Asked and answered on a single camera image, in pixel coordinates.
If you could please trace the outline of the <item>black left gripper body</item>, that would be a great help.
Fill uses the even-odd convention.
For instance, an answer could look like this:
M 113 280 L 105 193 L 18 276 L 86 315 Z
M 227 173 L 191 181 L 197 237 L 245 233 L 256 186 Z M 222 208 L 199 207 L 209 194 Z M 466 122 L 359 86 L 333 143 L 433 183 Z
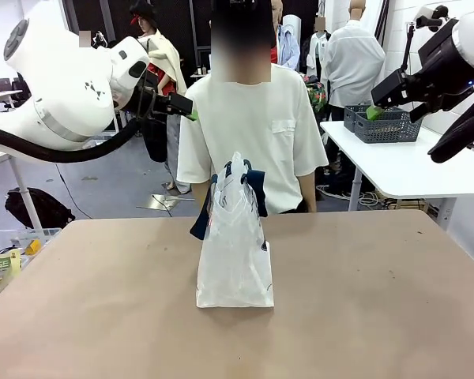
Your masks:
M 158 76 L 145 73 L 139 79 L 132 95 L 132 112 L 136 118 L 148 115 L 168 115 L 167 97 L 158 93 Z

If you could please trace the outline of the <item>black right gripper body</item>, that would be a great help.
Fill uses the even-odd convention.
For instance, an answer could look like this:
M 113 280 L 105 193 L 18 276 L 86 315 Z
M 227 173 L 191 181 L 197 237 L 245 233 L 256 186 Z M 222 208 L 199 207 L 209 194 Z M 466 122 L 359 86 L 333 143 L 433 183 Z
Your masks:
M 449 111 L 474 93 L 474 68 L 460 55 L 452 38 L 458 19 L 450 19 L 418 51 L 421 69 L 406 77 L 408 102 L 428 111 Z

